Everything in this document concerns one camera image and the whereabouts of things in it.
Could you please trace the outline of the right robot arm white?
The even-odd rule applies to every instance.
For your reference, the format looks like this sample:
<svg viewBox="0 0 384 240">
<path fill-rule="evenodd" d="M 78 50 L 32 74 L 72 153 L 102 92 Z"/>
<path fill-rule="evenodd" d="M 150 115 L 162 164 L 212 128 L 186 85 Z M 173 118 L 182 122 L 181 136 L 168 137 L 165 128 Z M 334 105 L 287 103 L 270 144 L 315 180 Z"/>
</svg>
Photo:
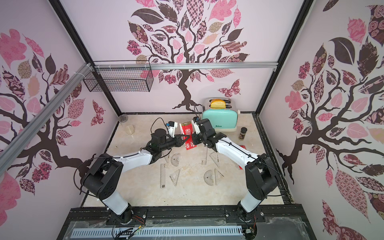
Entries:
<svg viewBox="0 0 384 240">
<path fill-rule="evenodd" d="M 228 157 L 245 171 L 248 192 L 240 201 L 240 208 L 247 214 L 253 212 L 279 185 L 279 172 L 272 166 L 271 159 L 266 154 L 252 153 L 225 134 L 217 133 L 208 119 L 194 117 L 192 124 L 192 140 L 195 145 L 204 144 L 207 148 Z"/>
</svg>

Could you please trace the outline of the clear straight ruler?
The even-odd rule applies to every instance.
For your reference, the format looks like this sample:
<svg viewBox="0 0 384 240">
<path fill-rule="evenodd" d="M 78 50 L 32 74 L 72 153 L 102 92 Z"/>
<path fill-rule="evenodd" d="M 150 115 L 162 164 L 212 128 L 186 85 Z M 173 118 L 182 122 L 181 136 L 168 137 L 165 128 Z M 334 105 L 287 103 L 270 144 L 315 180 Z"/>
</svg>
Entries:
<svg viewBox="0 0 384 240">
<path fill-rule="evenodd" d="M 207 164 L 207 157 L 208 157 L 208 148 L 203 147 L 202 165 Z"/>
<path fill-rule="evenodd" d="M 160 165 L 160 188 L 164 189 L 166 187 L 166 165 Z"/>
</svg>

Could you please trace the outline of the clear protractor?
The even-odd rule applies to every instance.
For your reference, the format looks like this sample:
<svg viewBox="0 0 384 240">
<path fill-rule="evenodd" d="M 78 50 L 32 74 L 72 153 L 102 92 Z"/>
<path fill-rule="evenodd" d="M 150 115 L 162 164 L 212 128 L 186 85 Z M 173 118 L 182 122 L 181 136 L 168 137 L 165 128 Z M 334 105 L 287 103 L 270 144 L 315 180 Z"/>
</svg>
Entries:
<svg viewBox="0 0 384 240">
<path fill-rule="evenodd" d="M 212 170 L 208 170 L 204 173 L 204 181 L 209 186 L 214 186 L 215 180 L 214 180 L 214 174 Z"/>
<path fill-rule="evenodd" d="M 180 156 L 181 156 L 180 153 L 176 153 L 176 154 L 172 155 L 172 157 L 171 157 L 171 164 L 174 167 L 178 167 L 179 166 Z"/>
</svg>

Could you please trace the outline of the clear triangle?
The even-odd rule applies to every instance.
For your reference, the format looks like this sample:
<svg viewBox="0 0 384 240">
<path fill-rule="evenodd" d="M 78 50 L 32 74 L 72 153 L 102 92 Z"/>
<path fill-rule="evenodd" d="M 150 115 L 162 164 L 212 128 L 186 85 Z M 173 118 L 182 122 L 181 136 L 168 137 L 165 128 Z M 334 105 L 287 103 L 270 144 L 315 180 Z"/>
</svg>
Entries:
<svg viewBox="0 0 384 240">
<path fill-rule="evenodd" d="M 216 186 L 221 182 L 221 180 L 223 178 L 224 178 L 224 175 L 218 169 L 215 169 L 215 184 L 216 184 Z"/>
<path fill-rule="evenodd" d="M 216 152 L 213 152 L 210 154 L 210 158 L 213 160 L 215 165 L 220 168 L 220 160 L 219 160 L 219 155 Z"/>
</svg>

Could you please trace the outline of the clear triangle set square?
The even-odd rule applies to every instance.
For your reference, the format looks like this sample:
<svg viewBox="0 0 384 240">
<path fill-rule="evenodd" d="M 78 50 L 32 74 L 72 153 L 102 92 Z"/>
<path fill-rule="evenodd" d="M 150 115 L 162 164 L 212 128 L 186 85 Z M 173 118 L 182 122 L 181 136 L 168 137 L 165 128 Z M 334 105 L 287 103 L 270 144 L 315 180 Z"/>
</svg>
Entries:
<svg viewBox="0 0 384 240">
<path fill-rule="evenodd" d="M 173 183 L 173 185 L 176 187 L 178 184 L 179 176 L 180 176 L 181 169 L 176 170 L 172 174 L 170 174 L 170 179 Z"/>
</svg>

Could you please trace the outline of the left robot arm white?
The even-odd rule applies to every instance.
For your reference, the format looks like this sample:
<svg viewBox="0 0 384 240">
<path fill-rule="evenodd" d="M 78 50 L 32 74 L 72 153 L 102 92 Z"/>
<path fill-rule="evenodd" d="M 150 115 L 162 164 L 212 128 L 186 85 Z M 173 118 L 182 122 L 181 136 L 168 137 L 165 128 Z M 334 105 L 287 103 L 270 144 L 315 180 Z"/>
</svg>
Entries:
<svg viewBox="0 0 384 240">
<path fill-rule="evenodd" d="M 151 140 L 136 153 L 122 157 L 100 155 L 81 178 L 81 185 L 112 212 L 117 223 L 127 224 L 133 218 L 132 206 L 121 196 L 117 186 L 122 173 L 155 163 L 165 150 L 183 146 L 189 135 L 169 135 L 164 129 L 151 134 Z"/>
</svg>

